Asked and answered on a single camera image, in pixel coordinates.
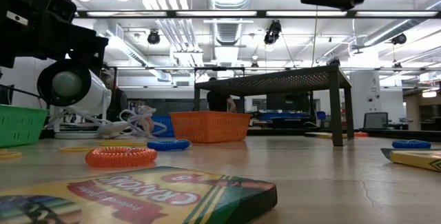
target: green basket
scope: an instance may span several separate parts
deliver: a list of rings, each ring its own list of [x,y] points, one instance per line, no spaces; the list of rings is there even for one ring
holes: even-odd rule
[[[0,105],[0,147],[37,142],[47,115],[47,110]]]

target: orange disc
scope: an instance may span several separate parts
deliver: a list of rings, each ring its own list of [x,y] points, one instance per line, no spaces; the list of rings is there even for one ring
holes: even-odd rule
[[[368,133],[365,132],[354,132],[353,134],[355,137],[369,137]]]
[[[105,147],[90,151],[85,162],[93,167],[127,167],[147,165],[158,153],[147,148]]]

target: dark table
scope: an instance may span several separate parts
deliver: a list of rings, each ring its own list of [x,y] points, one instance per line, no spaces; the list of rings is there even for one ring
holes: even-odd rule
[[[342,137],[340,88],[345,90],[347,140],[344,140]],[[353,140],[351,88],[351,83],[338,65],[208,81],[194,85],[194,110],[198,111],[200,109],[201,89],[239,96],[239,112],[245,111],[245,96],[329,90],[332,142],[335,146],[344,146],[347,141]]]

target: wooden table surface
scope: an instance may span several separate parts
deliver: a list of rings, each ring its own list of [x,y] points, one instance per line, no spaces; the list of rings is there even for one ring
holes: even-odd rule
[[[277,206],[254,223],[441,223],[441,174],[390,163],[380,148],[392,141],[363,138],[333,147],[329,139],[249,136],[246,142],[160,152],[152,166],[275,182]],[[46,139],[9,149],[23,157],[0,161],[0,190],[127,171],[90,168],[84,153],[59,152],[86,145],[96,142]]]

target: person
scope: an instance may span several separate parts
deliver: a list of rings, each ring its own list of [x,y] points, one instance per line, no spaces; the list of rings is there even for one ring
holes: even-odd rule
[[[209,80],[214,81],[217,80],[217,78],[212,77]],[[223,94],[218,92],[208,92],[207,102],[210,111],[219,111],[219,112],[236,111],[236,104],[228,94]]]
[[[113,77],[108,77],[105,80],[105,86],[112,91],[112,101],[110,102],[110,106],[107,109],[107,120],[120,121],[119,113],[129,108],[127,95],[118,87],[114,87]]]

